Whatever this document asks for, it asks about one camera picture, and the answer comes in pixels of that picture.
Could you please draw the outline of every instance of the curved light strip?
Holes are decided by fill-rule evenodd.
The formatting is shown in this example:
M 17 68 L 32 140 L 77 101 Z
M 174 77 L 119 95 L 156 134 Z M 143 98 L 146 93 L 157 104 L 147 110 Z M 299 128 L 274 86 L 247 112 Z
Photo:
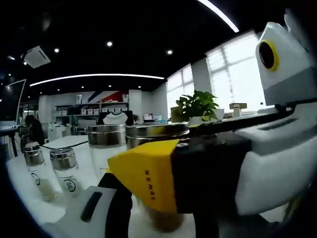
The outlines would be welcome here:
M 227 17 L 218 7 L 213 5 L 210 1 L 208 0 L 197 0 L 200 1 L 203 5 L 208 7 L 211 11 L 216 13 L 225 23 L 227 23 L 228 26 L 235 32 L 239 32 L 238 27 Z
M 52 82 L 56 80 L 61 79 L 67 79 L 67 78 L 80 78 L 80 77 L 92 77 L 92 76 L 127 76 L 127 77 L 140 77 L 140 78 L 156 78 L 156 79 L 164 79 L 163 77 L 156 77 L 156 76 L 148 76 L 148 75 L 139 75 L 139 74 L 125 74 L 125 73 L 92 73 L 92 74 L 79 74 L 79 75 L 73 75 L 73 76 L 66 76 L 66 77 L 60 77 L 60 78 L 52 78 L 48 80 L 44 80 L 37 83 L 30 84 L 30 87 L 39 85 L 42 83 Z

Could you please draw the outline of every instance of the black ceiling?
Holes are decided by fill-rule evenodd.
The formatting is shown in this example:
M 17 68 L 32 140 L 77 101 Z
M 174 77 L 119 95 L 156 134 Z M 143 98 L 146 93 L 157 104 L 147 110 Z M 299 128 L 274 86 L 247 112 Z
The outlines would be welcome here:
M 197 0 L 10 1 L 1 8 L 3 25 L 0 86 L 27 78 L 27 84 L 90 73 L 127 73 L 167 78 L 204 53 L 235 37 L 231 28 Z M 213 0 L 239 28 L 262 31 L 268 21 L 283 23 L 284 7 L 270 1 Z M 107 41 L 113 46 L 108 48 Z M 19 56 L 40 45 L 51 63 L 32 69 Z M 60 49 L 56 54 L 54 48 Z M 172 49 L 168 56 L 166 51 Z M 24 98 L 39 93 L 138 89 L 152 91 L 164 80 L 84 77 L 27 86 Z

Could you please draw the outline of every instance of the silver jar lid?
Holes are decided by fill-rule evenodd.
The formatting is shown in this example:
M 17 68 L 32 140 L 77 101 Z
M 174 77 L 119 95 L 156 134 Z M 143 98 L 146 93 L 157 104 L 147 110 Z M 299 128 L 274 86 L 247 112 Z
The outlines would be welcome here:
M 152 124 L 152 125 L 133 125 L 126 127 L 128 138 L 155 138 L 155 137 L 176 137 L 189 133 L 187 122 Z
M 23 149 L 23 154 L 27 166 L 36 166 L 44 163 L 43 154 L 39 146 Z
M 89 146 L 108 148 L 125 145 L 125 124 L 94 125 L 87 128 Z
M 55 170 L 68 170 L 77 165 L 72 148 L 53 149 L 50 151 L 50 158 Z

